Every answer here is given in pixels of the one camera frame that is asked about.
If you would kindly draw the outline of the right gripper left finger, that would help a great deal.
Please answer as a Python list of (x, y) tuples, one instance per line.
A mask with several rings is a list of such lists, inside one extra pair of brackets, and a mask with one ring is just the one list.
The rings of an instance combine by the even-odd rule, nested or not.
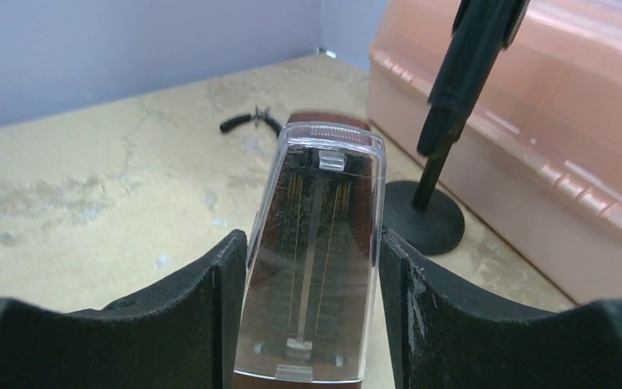
[(247, 239), (101, 310), (0, 298), (0, 388), (230, 388)]

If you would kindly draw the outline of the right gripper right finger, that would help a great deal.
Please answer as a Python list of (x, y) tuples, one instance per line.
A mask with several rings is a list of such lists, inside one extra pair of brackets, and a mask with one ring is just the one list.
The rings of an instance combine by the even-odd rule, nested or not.
[(622, 388), (622, 299), (552, 313), (491, 293), (382, 234), (398, 388)]

